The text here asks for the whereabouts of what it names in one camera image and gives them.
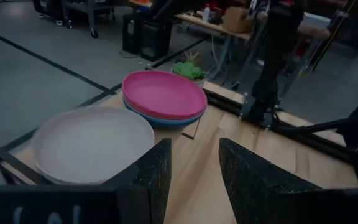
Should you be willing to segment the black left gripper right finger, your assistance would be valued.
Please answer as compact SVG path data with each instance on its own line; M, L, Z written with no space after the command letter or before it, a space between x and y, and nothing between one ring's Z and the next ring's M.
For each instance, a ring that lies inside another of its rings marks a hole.
M323 190L228 138L219 163L237 224L346 224L339 192Z

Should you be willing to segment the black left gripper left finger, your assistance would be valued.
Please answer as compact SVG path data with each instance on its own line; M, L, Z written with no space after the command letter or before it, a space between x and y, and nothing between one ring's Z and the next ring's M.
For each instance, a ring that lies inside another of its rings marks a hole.
M163 224L171 176L172 140L164 138L105 181L116 193L116 224Z

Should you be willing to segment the blue plate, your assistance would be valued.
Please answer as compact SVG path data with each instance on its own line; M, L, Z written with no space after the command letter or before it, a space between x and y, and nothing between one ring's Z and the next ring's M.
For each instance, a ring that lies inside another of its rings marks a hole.
M150 120L150 119L146 119L151 125L153 125L153 126L158 126L158 127L164 127L164 128L172 128L172 127L177 127L177 128L180 128L180 127L184 127L184 126L188 126L188 125L190 125L190 124L193 124L193 123L195 123L196 121L194 121L194 122L190 122L190 123L179 123L179 124L172 124L172 123L165 123L164 121L162 121L162 122L155 122L155 121L152 121L152 120Z

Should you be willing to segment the pink plate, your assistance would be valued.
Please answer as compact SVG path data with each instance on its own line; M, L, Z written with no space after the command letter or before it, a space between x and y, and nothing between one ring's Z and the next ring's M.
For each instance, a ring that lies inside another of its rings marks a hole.
M207 107L206 94L194 81L159 70L129 74L122 91L132 106L163 118L193 118Z

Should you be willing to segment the white plate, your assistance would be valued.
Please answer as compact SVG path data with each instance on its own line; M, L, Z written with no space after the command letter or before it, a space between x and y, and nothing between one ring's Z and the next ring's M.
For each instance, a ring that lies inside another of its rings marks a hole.
M125 108L88 106L57 115L30 147L40 173L57 184L100 184L153 148L154 131Z

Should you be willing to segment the succulent in white patterned pot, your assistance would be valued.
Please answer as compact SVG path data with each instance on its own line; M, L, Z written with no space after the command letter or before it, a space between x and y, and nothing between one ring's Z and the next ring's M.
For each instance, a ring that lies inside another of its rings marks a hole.
M206 72L197 65L199 54L199 52L185 52L185 59L174 63L172 73L183 76L202 88L206 80Z

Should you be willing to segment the black box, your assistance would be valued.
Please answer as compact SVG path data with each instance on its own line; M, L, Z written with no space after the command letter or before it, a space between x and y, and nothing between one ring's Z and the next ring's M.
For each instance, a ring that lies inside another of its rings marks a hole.
M168 54L171 21L155 21L144 12L125 14L122 26L122 50L154 62Z

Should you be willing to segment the wooden workbench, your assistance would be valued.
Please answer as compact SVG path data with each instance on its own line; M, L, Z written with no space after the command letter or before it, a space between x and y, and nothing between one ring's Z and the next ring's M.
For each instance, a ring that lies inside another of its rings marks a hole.
M244 40L249 40L251 38L252 33L251 32L229 32L227 29L225 29L222 25L216 25L216 24L212 24L209 22L204 22L202 21L200 18L195 17L195 16L191 16L188 14L177 14L175 16L178 19L205 27L205 28L209 28L224 34L228 34L228 35L233 35L234 37L238 37ZM309 25L300 25L298 27L298 32L303 34L303 35L308 35L317 39L328 39L331 35L330 31L328 31L327 29L323 29L323 28L319 28L319 27L315 27L315 26L309 26Z

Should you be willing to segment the brown cardboard box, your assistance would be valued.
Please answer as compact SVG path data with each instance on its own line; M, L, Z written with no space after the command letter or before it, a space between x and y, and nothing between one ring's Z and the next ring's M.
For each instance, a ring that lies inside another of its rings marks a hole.
M253 20L248 15L248 9L229 7L223 16L222 27L232 33L250 33Z

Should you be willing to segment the white bottle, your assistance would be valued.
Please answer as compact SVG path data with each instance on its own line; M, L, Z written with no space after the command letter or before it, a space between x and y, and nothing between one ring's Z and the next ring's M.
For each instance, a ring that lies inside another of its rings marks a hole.
M205 4L203 13L202 13L202 21L209 22L209 16L211 14L210 4Z

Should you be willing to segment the dark wheeled cart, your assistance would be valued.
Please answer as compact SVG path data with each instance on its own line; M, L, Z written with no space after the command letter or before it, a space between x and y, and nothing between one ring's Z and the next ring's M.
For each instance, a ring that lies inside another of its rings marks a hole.
M92 38L99 37L96 16L108 15L116 20L115 8L126 6L129 0L31 0L39 17L51 17L56 25L72 29L71 11L86 14Z

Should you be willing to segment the black metal table frame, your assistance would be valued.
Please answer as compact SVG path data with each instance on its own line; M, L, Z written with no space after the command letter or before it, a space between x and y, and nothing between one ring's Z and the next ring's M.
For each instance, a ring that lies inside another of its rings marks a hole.
M212 106L238 115L241 120L245 120L262 128L267 128L324 154L358 167L358 146L352 147L350 145L351 138L357 136L356 127L358 125L358 116L310 126L294 126L282 120L273 106L265 106L255 100L248 103L238 103L207 89L204 89L204 92L206 93L208 104ZM334 129L349 130L348 135L341 134L345 145L340 145L317 135L319 132Z

